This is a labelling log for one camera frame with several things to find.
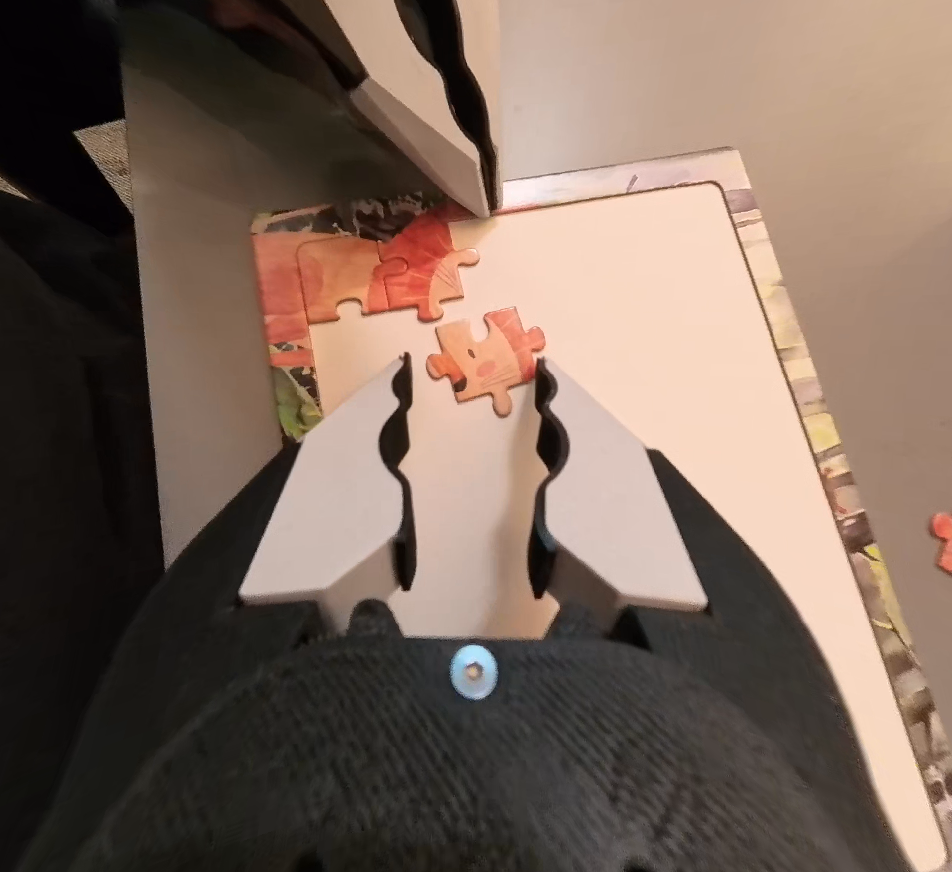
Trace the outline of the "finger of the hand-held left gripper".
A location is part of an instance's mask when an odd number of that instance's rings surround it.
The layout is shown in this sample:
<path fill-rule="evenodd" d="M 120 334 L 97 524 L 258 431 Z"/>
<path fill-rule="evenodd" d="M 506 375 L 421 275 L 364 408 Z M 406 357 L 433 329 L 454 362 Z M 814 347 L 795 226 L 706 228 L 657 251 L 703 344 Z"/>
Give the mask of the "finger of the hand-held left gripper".
<path fill-rule="evenodd" d="M 415 50 L 395 0 L 324 0 L 356 53 L 365 77 L 347 91 L 353 106 L 438 188 L 437 159 L 463 169 L 460 135 L 447 115 L 435 69 Z"/>
<path fill-rule="evenodd" d="M 395 0 L 411 42 L 438 75 L 463 169 L 436 160 L 440 187 L 473 215 L 500 207 L 502 140 L 499 0 Z"/>

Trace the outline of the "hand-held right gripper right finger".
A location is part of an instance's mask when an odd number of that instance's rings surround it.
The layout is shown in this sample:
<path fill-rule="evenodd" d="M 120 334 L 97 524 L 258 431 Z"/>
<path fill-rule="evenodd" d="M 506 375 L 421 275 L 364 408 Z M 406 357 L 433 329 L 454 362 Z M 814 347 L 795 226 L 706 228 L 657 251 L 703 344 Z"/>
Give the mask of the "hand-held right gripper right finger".
<path fill-rule="evenodd" d="M 545 476 L 530 521 L 533 597 L 593 614 L 707 608 L 644 443 L 547 358 L 537 362 L 534 407 Z"/>

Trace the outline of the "person's black clothing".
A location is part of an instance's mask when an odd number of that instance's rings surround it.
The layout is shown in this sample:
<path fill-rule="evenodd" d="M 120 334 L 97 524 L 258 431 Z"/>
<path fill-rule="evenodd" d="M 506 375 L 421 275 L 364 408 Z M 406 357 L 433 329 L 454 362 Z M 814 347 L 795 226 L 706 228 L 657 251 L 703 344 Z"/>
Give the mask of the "person's black clothing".
<path fill-rule="evenodd" d="M 123 117 L 88 0 L 2 0 L 2 870 L 162 569 L 133 219 L 76 137 Z"/>

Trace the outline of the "red fan-patterned jigsaw piece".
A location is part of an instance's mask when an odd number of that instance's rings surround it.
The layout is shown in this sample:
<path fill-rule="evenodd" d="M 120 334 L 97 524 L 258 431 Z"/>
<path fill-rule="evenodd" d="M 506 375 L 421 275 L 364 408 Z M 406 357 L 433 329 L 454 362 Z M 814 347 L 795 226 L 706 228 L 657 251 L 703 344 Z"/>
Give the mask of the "red fan-patterned jigsaw piece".
<path fill-rule="evenodd" d="M 391 241 L 378 243 L 378 257 L 364 313 L 414 308 L 422 322 L 443 318 L 443 303 L 464 297 L 460 269 L 480 261 L 476 249 L 455 246 L 449 223 L 435 212 L 416 217 Z"/>

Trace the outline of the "orange corner jigsaw piece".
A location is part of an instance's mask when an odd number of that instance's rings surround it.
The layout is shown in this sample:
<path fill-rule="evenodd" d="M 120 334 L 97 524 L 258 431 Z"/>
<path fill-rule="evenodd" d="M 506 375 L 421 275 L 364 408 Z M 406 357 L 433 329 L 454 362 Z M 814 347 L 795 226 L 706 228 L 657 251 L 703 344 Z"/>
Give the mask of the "orange corner jigsaw piece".
<path fill-rule="evenodd" d="M 324 236 L 305 241 L 296 251 L 308 325 L 339 319 L 344 302 L 359 303 L 363 315 L 389 308 L 378 242 L 359 237 Z"/>

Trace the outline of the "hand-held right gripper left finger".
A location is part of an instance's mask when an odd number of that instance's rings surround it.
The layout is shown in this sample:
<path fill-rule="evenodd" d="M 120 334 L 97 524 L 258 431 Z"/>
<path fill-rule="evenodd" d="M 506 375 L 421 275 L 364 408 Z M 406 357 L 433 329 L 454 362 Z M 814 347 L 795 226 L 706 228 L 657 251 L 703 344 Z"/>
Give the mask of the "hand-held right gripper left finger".
<path fill-rule="evenodd" d="M 310 602 L 345 628 L 366 600 L 411 590 L 417 534 L 409 452 L 407 353 L 340 404 L 300 442 L 239 590 L 244 604 Z"/>

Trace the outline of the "jigsaw puzzle frame board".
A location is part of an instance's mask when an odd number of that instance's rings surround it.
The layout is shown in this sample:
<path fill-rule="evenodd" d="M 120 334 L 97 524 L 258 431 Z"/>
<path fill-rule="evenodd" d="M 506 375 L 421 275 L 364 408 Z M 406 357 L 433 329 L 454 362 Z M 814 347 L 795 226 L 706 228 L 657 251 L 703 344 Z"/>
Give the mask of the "jigsaw puzzle frame board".
<path fill-rule="evenodd" d="M 542 463 L 530 386 L 500 418 L 458 403 L 425 358 L 436 328 L 515 307 L 549 355 L 649 448 L 661 450 L 749 543 L 824 652 L 899 841 L 923 870 L 950 847 L 946 735 L 886 563 L 827 410 L 740 156 L 732 150 L 512 181 L 493 220 L 399 199 L 263 213 L 252 224 L 268 352 L 326 416 L 391 357 L 413 364 L 410 477 L 420 544 L 412 591 L 390 604 L 413 634 L 535 635 L 554 601 L 517 580 Z M 270 290 L 274 241 L 339 244 L 409 228 L 472 266 L 441 320 L 408 303 L 358 315 L 294 278 Z"/>

